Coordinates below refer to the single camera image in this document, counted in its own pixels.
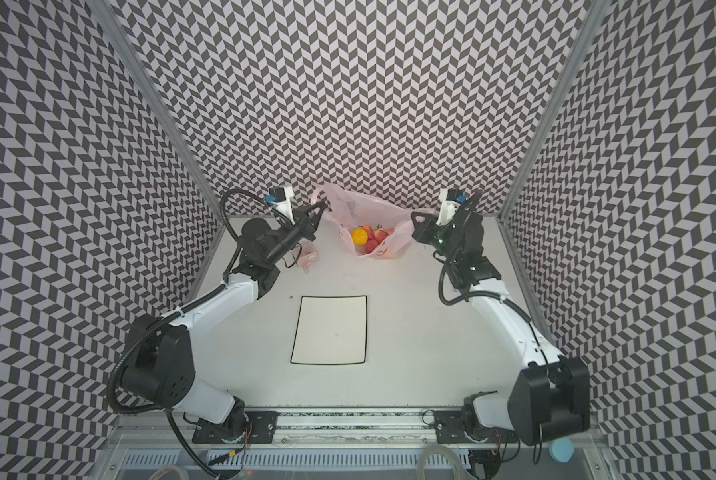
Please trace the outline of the pink plastic bag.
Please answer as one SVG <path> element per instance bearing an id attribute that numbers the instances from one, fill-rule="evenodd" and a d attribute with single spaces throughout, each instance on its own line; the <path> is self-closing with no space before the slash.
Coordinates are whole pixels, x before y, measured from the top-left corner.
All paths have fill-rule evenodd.
<path id="1" fill-rule="evenodd" d="M 326 200 L 330 210 L 323 219 L 337 226 L 340 241 L 350 253 L 362 259 L 390 260 L 400 258 L 415 243 L 412 238 L 414 224 L 410 209 L 396 206 L 384 199 L 346 190 L 336 184 L 317 186 L 310 195 L 310 204 Z M 392 233 L 370 253 L 357 246 L 352 232 L 359 227 L 382 226 Z"/>

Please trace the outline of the yellow fake pear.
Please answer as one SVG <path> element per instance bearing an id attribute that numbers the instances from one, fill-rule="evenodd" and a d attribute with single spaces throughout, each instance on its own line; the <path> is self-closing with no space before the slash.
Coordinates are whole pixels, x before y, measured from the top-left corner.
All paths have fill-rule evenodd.
<path id="1" fill-rule="evenodd" d="M 365 246 L 366 243 L 370 240 L 368 232 L 362 227 L 354 229 L 351 232 L 351 238 L 353 244 L 356 246 Z"/>

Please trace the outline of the fake strawberry with leaves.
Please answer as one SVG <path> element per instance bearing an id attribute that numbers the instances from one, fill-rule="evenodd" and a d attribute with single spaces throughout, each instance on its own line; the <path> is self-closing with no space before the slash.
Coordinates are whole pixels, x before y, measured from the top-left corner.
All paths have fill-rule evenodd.
<path id="1" fill-rule="evenodd" d="M 377 249 L 378 246 L 379 246 L 379 242 L 377 240 L 370 239 L 365 244 L 365 252 L 367 254 L 371 254 L 372 252 L 374 252 Z"/>

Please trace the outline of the red fake wax apple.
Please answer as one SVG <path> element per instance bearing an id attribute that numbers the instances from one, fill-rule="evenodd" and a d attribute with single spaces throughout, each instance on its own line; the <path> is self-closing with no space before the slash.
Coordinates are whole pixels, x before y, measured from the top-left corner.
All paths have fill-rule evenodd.
<path id="1" fill-rule="evenodd" d="M 374 239 L 381 244 L 384 242 L 390 235 L 394 233 L 393 228 L 378 228 L 374 230 Z"/>

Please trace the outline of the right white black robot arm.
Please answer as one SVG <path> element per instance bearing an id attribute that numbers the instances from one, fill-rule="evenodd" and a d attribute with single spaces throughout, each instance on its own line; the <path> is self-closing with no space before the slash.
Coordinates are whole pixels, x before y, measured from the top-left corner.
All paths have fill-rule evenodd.
<path id="1" fill-rule="evenodd" d="M 428 213 L 412 215 L 414 239 L 434 249 L 442 264 L 438 292 L 446 306 L 471 305 L 506 350 L 502 366 L 514 376 L 509 392 L 479 392 L 463 401 L 463 429 L 473 441 L 511 432 L 527 446 L 542 446 L 591 426 L 588 365 L 562 353 L 513 299 L 501 272 L 484 253 L 479 215 L 459 211 L 445 224 Z"/>

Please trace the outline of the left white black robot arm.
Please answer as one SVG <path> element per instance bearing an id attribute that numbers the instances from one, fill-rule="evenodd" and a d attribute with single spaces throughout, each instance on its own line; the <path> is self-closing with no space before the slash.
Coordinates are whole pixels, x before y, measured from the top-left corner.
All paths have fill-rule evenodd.
<path id="1" fill-rule="evenodd" d="M 240 263 L 207 294 L 160 317 L 144 315 L 131 325 L 106 396 L 118 414 L 181 410 L 213 424 L 225 423 L 240 400 L 201 379 L 193 346 L 221 323 L 269 293 L 280 275 L 277 263 L 302 240 L 313 241 L 326 199 L 297 208 L 289 225 L 272 228 L 253 218 L 237 240 Z"/>

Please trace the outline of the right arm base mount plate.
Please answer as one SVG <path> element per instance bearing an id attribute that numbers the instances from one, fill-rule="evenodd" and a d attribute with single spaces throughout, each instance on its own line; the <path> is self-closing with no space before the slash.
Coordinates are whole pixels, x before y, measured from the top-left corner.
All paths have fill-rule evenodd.
<path id="1" fill-rule="evenodd" d="M 433 410 L 433 429 L 439 444 L 516 443 L 517 434 L 509 429 L 484 426 L 473 414 L 461 410 Z"/>

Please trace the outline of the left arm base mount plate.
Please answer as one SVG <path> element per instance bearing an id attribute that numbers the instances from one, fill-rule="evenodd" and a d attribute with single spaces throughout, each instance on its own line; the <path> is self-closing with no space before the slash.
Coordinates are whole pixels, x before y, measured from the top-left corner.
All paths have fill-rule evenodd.
<path id="1" fill-rule="evenodd" d="M 230 414 L 221 424 L 199 419 L 193 433 L 195 444 L 271 444 L 277 429 L 277 411 L 245 411 Z"/>

